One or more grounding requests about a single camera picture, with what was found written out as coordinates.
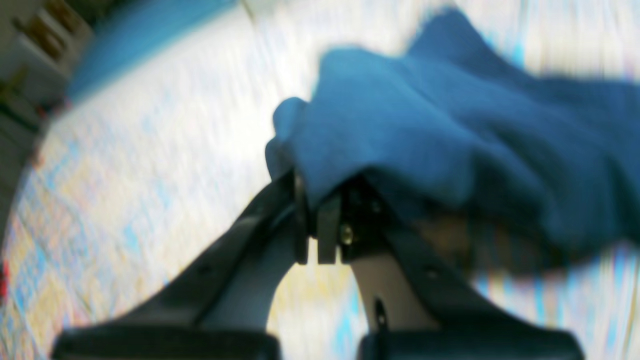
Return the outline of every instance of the screw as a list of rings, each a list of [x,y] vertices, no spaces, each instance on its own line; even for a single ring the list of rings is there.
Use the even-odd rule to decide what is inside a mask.
[[[378,214],[380,211],[382,211],[382,207],[380,206],[379,202],[372,201],[371,202],[371,210],[373,210],[374,213]]]
[[[351,245],[353,243],[353,229],[349,224],[342,226],[342,234],[340,234],[340,240],[345,245]]]

